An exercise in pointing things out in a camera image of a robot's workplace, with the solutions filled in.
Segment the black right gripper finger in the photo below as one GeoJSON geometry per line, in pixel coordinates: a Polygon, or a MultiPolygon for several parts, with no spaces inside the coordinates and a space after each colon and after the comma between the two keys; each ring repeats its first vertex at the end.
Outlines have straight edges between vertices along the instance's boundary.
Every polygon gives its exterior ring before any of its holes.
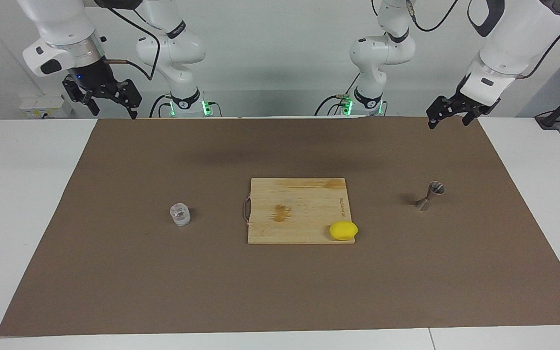
{"type": "Polygon", "coordinates": [[[132,120],[138,117],[138,108],[142,102],[142,96],[133,80],[126,79],[122,82],[116,82],[112,100],[120,106],[124,106],[132,120]]]}
{"type": "Polygon", "coordinates": [[[63,86],[72,102],[83,104],[94,117],[98,116],[100,108],[93,99],[92,91],[83,93],[73,78],[64,78],[63,86]]]}

